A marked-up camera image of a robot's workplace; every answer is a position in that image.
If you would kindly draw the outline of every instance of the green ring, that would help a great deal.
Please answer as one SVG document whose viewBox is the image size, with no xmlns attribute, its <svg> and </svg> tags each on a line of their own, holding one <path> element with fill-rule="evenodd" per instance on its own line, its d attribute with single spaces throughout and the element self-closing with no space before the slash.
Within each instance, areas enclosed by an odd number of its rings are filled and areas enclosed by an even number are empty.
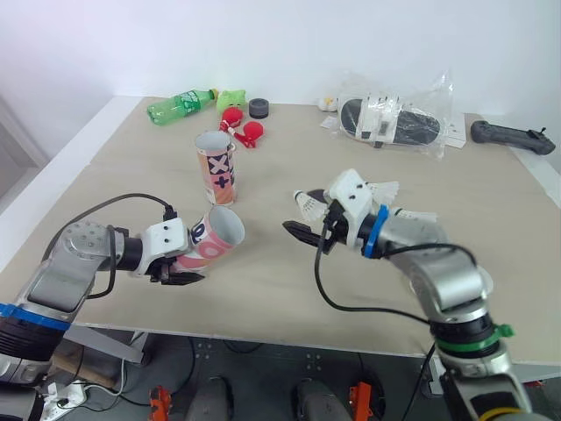
<svg viewBox="0 0 561 421">
<path fill-rule="evenodd" d="M 500 338 L 507 338 L 513 335 L 514 332 L 509 325 L 501 325 L 495 326 L 493 335 L 479 342 L 472 342 L 469 344 L 452 344 L 451 342 L 446 342 L 445 340 L 436 339 L 436 343 L 438 344 L 438 346 L 448 351 L 453 351 L 456 353 L 472 353 L 474 351 L 479 351 L 481 349 L 487 348 L 488 346 L 497 342 Z"/>
</svg>

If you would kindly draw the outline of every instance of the wooden table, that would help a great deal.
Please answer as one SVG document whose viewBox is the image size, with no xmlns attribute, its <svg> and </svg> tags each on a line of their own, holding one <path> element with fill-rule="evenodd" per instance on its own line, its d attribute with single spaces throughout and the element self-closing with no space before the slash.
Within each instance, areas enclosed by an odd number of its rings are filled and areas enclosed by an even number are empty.
<svg viewBox="0 0 561 421">
<path fill-rule="evenodd" d="M 52 209 L 38 210 L 46 212 L 45 217 L 0 274 L 1 302 L 13 300 L 32 276 L 59 227 L 94 204 L 127 192 L 149 193 L 173 204 L 190 225 L 209 208 L 194 140 L 217 127 L 216 110 L 158 127 L 146 116 L 146 106 L 154 101 L 142 100 L 112 136 L 107 135 L 110 139 L 74 182 L 61 189 L 64 193 Z M 120 121 L 112 115 L 104 118 L 113 119 L 115 126 Z M 436 212 L 451 240 L 476 254 L 494 279 L 489 299 L 494 320 L 515 328 L 516 336 L 508 339 L 514 360 L 558 364 L 559 208 L 511 151 L 468 140 L 461 150 L 447 148 L 438 162 L 418 153 L 374 150 L 343 136 L 333 137 L 319 126 L 324 118 L 313 106 L 272 105 L 269 118 L 262 120 L 266 135 L 259 147 L 246 150 L 238 145 L 238 200 L 231 208 L 245 224 L 245 241 L 210 267 L 203 282 L 161 286 L 119 273 L 113 293 L 87 301 L 77 322 L 364 352 L 426 352 L 430 346 L 426 326 L 394 315 L 349 314 L 329 307 L 313 279 L 315 250 L 281 226 L 287 219 L 302 220 L 292 199 L 295 189 L 325 187 L 344 169 L 356 168 L 371 182 L 399 181 L 395 204 Z M 96 127 L 103 128 L 102 120 L 96 118 Z M 83 137 L 82 147 L 92 149 L 92 155 L 99 147 L 85 139 L 104 142 L 90 132 Z M 76 141 L 72 147 L 80 150 L 81 145 Z M 69 163 L 72 154 L 63 153 L 69 155 L 64 158 Z M 54 184 L 70 183 L 50 176 Z M 48 196 L 43 190 L 41 195 Z M 161 213 L 155 203 L 132 199 L 91 218 L 134 233 L 158 223 Z M 386 261 L 366 260 L 337 245 L 322 266 L 324 286 L 339 303 L 422 314 L 408 281 Z M 106 274 L 97 276 L 95 290 L 106 282 Z"/>
</svg>

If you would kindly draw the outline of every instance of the green toy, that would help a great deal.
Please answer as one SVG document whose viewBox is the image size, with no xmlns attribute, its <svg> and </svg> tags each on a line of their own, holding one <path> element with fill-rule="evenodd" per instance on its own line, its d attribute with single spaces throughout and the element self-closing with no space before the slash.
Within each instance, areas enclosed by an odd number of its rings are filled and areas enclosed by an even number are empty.
<svg viewBox="0 0 561 421">
<path fill-rule="evenodd" d="M 222 114 L 228 107 L 243 107 L 245 105 L 245 89 L 223 90 L 217 99 L 218 114 Z"/>
</svg>

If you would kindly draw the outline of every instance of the plastic bag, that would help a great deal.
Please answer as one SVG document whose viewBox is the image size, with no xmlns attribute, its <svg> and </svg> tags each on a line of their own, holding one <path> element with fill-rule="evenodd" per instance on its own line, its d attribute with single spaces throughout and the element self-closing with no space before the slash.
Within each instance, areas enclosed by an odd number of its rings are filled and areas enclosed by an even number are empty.
<svg viewBox="0 0 561 421">
<path fill-rule="evenodd" d="M 337 98 L 337 131 L 376 148 L 398 146 L 444 156 L 445 128 L 451 116 L 452 83 L 442 74 L 429 90 L 399 96 L 353 75 Z"/>
</svg>

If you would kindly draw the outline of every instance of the blue ring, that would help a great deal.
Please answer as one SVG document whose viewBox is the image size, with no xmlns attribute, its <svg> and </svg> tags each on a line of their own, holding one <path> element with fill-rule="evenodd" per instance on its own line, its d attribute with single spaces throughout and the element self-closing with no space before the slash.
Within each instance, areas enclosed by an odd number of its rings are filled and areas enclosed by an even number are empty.
<svg viewBox="0 0 561 421">
<path fill-rule="evenodd" d="M 45 316 L 41 316 L 40 314 L 22 310 L 19 307 L 16 307 L 14 304 L 0 303 L 0 317 L 18 318 L 20 320 L 25 320 L 26 322 L 31 322 L 36 325 L 49 327 L 57 331 L 67 331 L 70 327 L 70 323 L 68 322 L 55 320 L 54 318 L 46 318 Z"/>
<path fill-rule="evenodd" d="M 378 241 L 378 236 L 380 235 L 380 230 L 389 217 L 389 208 L 385 204 L 380 205 L 380 210 L 378 210 L 378 216 L 376 217 L 376 222 L 370 231 L 368 236 L 368 241 L 365 246 L 365 257 L 372 258 L 374 254 L 374 247 L 376 246 L 376 241 Z"/>
</svg>

